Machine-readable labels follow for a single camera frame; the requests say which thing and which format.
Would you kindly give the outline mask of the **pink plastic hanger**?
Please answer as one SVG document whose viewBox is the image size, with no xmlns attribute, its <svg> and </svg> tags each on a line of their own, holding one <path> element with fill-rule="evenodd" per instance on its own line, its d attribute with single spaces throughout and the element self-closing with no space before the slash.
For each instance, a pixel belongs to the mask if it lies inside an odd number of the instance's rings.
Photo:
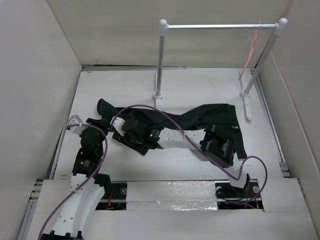
<svg viewBox="0 0 320 240">
<path fill-rule="evenodd" d="M 247 69 L 247 67 L 248 67 L 248 65 L 250 63 L 250 60 L 252 58 L 252 55 L 253 55 L 253 52 L 254 52 L 254 49 L 255 49 L 255 46 L 256 46 L 256 42 L 257 42 L 257 39 L 258 39 L 259 31 L 260 31 L 260 29 L 258 28 L 253 33 L 251 45 L 250 45 L 249 52 L 248 52 L 248 55 L 247 55 L 247 60 L 246 60 L 245 65 L 244 65 L 244 67 L 243 67 L 243 69 L 242 69 L 242 71 L 241 71 L 241 73 L 239 75 L 239 78 L 238 78 L 239 81 L 242 79 L 242 77 L 243 77 L 243 75 L 244 75 L 244 73 L 245 73 L 245 71 L 246 71 L 246 69 Z"/>
</svg>

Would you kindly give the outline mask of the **black trousers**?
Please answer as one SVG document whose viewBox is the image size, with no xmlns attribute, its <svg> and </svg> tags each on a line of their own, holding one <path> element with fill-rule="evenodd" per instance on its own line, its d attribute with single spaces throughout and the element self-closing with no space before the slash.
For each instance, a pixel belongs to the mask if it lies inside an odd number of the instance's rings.
<svg viewBox="0 0 320 240">
<path fill-rule="evenodd" d="M 226 103 L 203 104 L 183 114 L 167 112 L 166 115 L 173 119 L 184 131 L 201 130 L 210 125 L 218 126 L 234 141 L 238 158 L 245 159 L 247 157 L 234 105 Z M 152 109 L 129 108 L 124 110 L 119 117 L 124 120 L 133 117 L 149 128 L 178 129 L 163 114 Z"/>
</svg>

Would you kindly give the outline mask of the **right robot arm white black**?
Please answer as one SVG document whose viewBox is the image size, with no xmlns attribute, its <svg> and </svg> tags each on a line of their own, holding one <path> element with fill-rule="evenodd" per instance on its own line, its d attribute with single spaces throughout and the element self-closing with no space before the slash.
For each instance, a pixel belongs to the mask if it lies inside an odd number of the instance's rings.
<svg viewBox="0 0 320 240">
<path fill-rule="evenodd" d="M 134 118 L 124 120 L 117 117 L 112 126 L 119 134 L 119 140 L 141 155 L 155 149 L 200 151 L 212 164 L 225 171 L 235 196 L 241 198 L 249 192 L 250 176 L 243 171 L 240 162 L 234 160 L 235 143 L 216 125 L 180 131 L 167 127 L 148 127 Z"/>
</svg>

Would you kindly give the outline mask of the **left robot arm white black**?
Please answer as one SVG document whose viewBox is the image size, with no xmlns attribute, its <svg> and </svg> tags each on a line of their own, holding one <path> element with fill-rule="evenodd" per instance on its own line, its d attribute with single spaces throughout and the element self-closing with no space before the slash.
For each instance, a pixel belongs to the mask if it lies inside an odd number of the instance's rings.
<svg viewBox="0 0 320 240">
<path fill-rule="evenodd" d="M 100 200 L 111 194 L 111 179 L 99 172 L 108 150 L 108 127 L 105 120 L 98 126 L 84 123 L 78 115 L 70 117 L 67 129 L 80 137 L 80 149 L 75 158 L 68 195 L 44 222 L 46 226 L 53 215 L 58 218 L 49 233 L 43 226 L 40 240 L 83 240 L 86 230 Z"/>
</svg>

